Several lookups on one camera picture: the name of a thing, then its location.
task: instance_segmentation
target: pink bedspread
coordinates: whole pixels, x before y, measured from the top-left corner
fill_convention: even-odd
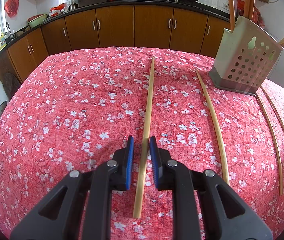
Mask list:
[[[135,139],[138,175],[151,57],[155,56],[151,135],[188,168],[221,175],[220,154],[205,97],[207,84],[222,129],[231,187],[277,236],[284,229],[277,159],[256,99],[216,89],[213,59],[165,49],[106,48],[49,56],[24,82],[0,119],[0,229],[13,227],[69,171],[90,171]],[[284,119],[284,89],[263,87]],[[284,134],[261,90],[276,132],[284,177]],[[172,195],[154,187],[148,160],[141,219],[132,219],[135,185],[114,192],[112,239],[170,239]]]

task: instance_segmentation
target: mesh container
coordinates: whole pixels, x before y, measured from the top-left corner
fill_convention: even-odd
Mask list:
[[[263,29],[239,16],[233,33],[224,29],[209,74],[219,89],[254,95],[282,50],[283,47]]]

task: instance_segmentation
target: metal screw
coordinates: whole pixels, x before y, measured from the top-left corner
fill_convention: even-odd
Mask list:
[[[118,163],[115,160],[109,160],[106,163],[109,167],[114,167],[116,166]]]
[[[168,165],[170,167],[176,167],[178,165],[178,162],[175,160],[168,160]]]
[[[71,178],[76,178],[77,176],[80,175],[80,172],[77,171],[77,170],[74,170],[74,171],[71,171],[71,172],[69,173],[69,175],[70,175]]]
[[[212,171],[212,170],[206,170],[205,171],[205,175],[208,176],[208,177],[214,177],[215,172]]]

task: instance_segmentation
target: black countertop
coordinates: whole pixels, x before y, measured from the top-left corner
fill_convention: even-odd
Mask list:
[[[185,9],[189,11],[194,11],[194,12],[199,12],[207,15],[214,16],[216,18],[225,20],[229,22],[229,14],[226,12],[223,12],[219,9],[213,8],[211,6],[198,3],[198,2],[193,2],[192,5],[188,4],[183,4],[183,3],[177,3],[174,2],[174,0],[166,1],[166,0],[115,0],[113,2],[105,2],[105,3],[98,3],[98,4],[93,4],[85,7],[81,7],[78,9],[74,9],[72,11],[60,14],[56,17],[52,17],[50,19],[45,20],[43,23],[40,25],[31,28],[30,30],[24,32],[22,35],[19,37],[15,38],[13,41],[9,42],[2,50],[0,50],[0,54],[3,53],[6,49],[8,49],[10,46],[15,44],[18,40],[26,36],[28,33],[34,31],[37,28],[40,28],[41,26],[48,24],[52,21],[55,21],[57,19],[60,19],[62,17],[66,17],[68,15],[72,15],[74,13],[82,12],[82,11],[87,11],[87,10],[92,10],[96,8],[101,8],[101,7],[108,7],[108,6],[117,6],[117,5],[159,5],[159,6],[169,6],[169,7],[174,7],[174,8],[179,8],[179,9]]]

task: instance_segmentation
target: faucet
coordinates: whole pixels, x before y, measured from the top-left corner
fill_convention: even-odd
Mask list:
[[[14,35],[15,35],[15,30],[13,30],[13,33],[11,33],[10,26],[9,26],[9,23],[8,23],[8,22],[6,23],[6,26],[7,26],[8,31],[9,31],[10,39],[11,39],[11,41],[13,41],[13,37],[14,37]]]

